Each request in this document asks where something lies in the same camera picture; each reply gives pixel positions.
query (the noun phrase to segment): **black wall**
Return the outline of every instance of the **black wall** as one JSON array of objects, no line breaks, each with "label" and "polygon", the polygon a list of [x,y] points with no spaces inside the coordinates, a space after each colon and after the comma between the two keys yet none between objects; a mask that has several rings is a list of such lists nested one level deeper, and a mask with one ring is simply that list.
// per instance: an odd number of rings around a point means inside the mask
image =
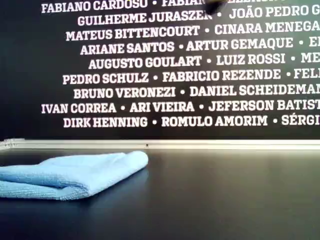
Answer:
[{"label": "black wall", "polygon": [[[214,15],[212,19],[202,16],[202,4],[188,5],[197,1],[184,1],[182,6],[163,6],[170,1],[158,0],[157,4],[148,1],[145,8],[131,9],[109,9],[91,10],[81,12],[60,12],[42,13],[41,0],[5,0],[1,5],[1,139],[5,138],[26,138],[26,139],[318,139],[320,137],[318,94],[320,84],[318,75],[320,53],[319,46],[314,41],[311,44],[310,37],[320,36],[320,6],[315,0],[258,0],[242,3],[239,0],[230,1],[220,10],[221,16]],[[252,17],[248,9],[262,15]],[[244,9],[248,18],[231,18],[235,9]],[[273,14],[267,15],[267,11],[273,9]],[[194,18],[198,13],[198,20],[191,19],[185,21],[164,21],[146,23],[126,23],[126,24],[102,24],[93,26],[79,26],[78,18],[81,16],[95,15],[120,15],[146,13],[147,19],[153,13],[194,11],[190,17]],[[267,31],[267,25],[275,23],[277,31]],[[254,28],[243,32],[239,29],[237,34],[219,34],[220,26],[251,24]],[[288,25],[293,25],[294,29],[286,29]],[[171,37],[141,37],[141,38],[121,38],[115,37],[116,29],[137,29],[156,27],[178,27],[193,26],[193,35],[171,36]],[[71,31],[95,31],[106,30],[113,34],[110,39],[104,40],[75,40],[67,41],[66,32]],[[286,38],[286,45],[281,46],[276,43],[274,47],[264,47],[258,44],[247,48],[243,45],[239,49],[237,43],[242,41],[247,43],[250,39],[257,39],[260,43],[275,43],[275,41]],[[191,50],[190,44],[195,46],[195,41],[221,41],[226,43],[227,49],[218,50]],[[130,46],[143,43],[172,42],[174,51],[128,53]],[[124,53],[117,54],[96,54],[81,55],[84,45],[109,45],[124,44]],[[261,59],[266,54],[276,56],[283,54],[283,59],[270,62],[260,61],[250,62],[257,55]],[[238,64],[233,62],[229,65],[219,65],[218,56],[236,56]],[[146,58],[155,57],[179,57],[200,56],[198,65],[194,66],[169,66],[169,67],[146,67],[141,68],[117,68],[117,69],[89,69],[91,60],[97,59],[125,59],[141,58],[145,63]],[[305,69],[303,74],[296,74],[299,70]],[[230,71],[239,70],[276,70],[278,76],[271,79],[243,79],[225,80],[223,78],[231,76]],[[206,81],[173,81],[165,82],[163,72],[185,71],[216,71],[219,78]],[[147,82],[135,83],[103,83],[103,74],[112,73],[148,73]],[[97,74],[100,76],[100,84],[64,84],[63,75],[84,75]],[[255,88],[256,85],[268,90],[268,94],[241,94],[246,88]],[[193,96],[190,87],[206,88],[210,86],[224,86],[226,95],[213,96]],[[277,94],[277,88],[287,89],[285,94]],[[117,91],[129,91],[124,88],[152,88],[152,87],[172,87],[175,88],[175,96],[162,97],[119,97]],[[74,89],[112,89],[112,98],[91,98],[75,99]],[[286,104],[282,109],[279,100]],[[297,106],[297,102],[305,100],[305,106]],[[233,109],[223,111],[209,111],[212,101],[221,101],[220,104],[234,104]],[[263,104],[271,104],[271,109],[263,109]],[[191,102],[189,112],[171,111],[156,112],[153,103],[159,102]],[[114,104],[116,112],[110,113],[72,113],[71,105],[80,103],[108,103]],[[150,112],[130,112],[132,104],[150,103]],[[42,113],[42,105],[47,104],[68,104],[67,112],[49,114]],[[163,117],[199,117],[212,121],[211,126],[162,126],[165,124]],[[125,117],[146,117],[147,125],[140,127],[94,127],[93,118],[125,118]],[[64,127],[64,118],[90,118],[91,127]]]}]

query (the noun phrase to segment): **white baseboard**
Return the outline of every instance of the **white baseboard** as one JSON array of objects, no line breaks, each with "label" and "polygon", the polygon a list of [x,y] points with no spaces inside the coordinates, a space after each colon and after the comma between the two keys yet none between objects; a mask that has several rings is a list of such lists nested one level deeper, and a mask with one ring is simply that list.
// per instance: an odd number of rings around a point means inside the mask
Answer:
[{"label": "white baseboard", "polygon": [[320,150],[320,140],[24,140],[14,149]]}]

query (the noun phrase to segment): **folded towel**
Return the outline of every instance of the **folded towel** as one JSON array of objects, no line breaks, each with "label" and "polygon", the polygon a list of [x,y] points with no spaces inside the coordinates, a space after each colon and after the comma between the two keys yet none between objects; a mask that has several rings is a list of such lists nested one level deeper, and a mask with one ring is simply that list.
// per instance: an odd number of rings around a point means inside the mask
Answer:
[{"label": "folded towel", "polygon": [[142,151],[62,156],[37,165],[0,167],[0,198],[77,200],[91,197],[148,164]]}]

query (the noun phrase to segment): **black table surface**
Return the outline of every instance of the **black table surface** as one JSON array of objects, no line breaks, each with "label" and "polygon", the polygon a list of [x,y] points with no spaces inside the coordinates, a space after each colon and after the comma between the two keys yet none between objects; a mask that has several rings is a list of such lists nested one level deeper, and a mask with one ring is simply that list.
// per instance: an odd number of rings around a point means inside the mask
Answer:
[{"label": "black table surface", "polygon": [[[0,166],[130,150],[0,152]],[[83,200],[0,199],[2,240],[319,240],[319,151],[148,150]]]}]

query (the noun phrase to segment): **blue microfiber cloth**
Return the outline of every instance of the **blue microfiber cloth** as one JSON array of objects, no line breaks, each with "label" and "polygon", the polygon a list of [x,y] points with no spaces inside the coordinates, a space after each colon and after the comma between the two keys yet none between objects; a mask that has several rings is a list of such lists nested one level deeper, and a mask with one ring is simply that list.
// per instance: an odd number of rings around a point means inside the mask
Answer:
[{"label": "blue microfiber cloth", "polygon": [[55,157],[37,165],[0,167],[0,198],[77,200],[91,197],[148,164],[142,151]]}]

